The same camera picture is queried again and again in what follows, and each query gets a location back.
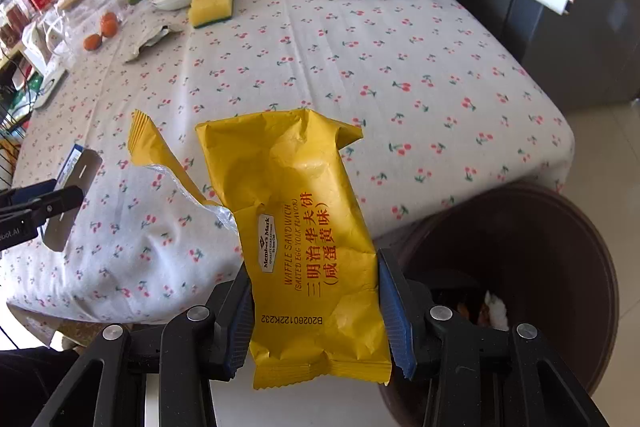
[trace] floor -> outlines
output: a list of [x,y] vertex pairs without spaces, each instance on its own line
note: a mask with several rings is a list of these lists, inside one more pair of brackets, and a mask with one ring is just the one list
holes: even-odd
[[616,346],[593,398],[611,427],[640,425],[640,104],[567,120],[576,149],[564,195],[600,230],[620,290]]

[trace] black fabric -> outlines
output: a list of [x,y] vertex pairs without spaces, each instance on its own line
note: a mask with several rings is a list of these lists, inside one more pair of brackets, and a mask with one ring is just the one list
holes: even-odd
[[[30,427],[78,354],[47,347],[0,351],[0,425]],[[94,421],[95,386],[87,386],[73,418],[65,425],[91,426]]]

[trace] beige floor tile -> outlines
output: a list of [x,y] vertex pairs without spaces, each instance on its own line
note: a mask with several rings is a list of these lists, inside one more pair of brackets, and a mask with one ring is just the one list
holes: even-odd
[[564,194],[600,230],[613,258],[620,314],[640,301],[640,162],[609,107],[567,115],[576,139]]
[[636,157],[640,158],[640,102],[612,105],[611,110]]
[[593,399],[610,427],[640,425],[640,303],[620,320],[613,356]]

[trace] blue gripper pad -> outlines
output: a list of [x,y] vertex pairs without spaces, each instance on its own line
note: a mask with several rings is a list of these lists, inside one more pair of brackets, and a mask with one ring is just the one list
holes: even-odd
[[228,332],[224,366],[231,378],[235,377],[236,370],[244,365],[253,331],[254,300],[251,295],[251,285],[247,284]]
[[398,290],[382,254],[378,254],[378,283],[380,311],[385,321],[394,363],[402,369],[405,378],[411,380],[415,374],[417,360],[414,353],[413,328],[406,316]]

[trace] yellow snack wrapper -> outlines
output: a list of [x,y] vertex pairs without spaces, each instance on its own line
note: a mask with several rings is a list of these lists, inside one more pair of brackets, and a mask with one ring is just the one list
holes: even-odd
[[[362,131],[300,109],[196,132],[252,281],[254,387],[319,375],[388,382],[376,251],[338,153]],[[144,144],[129,142],[135,164]]]

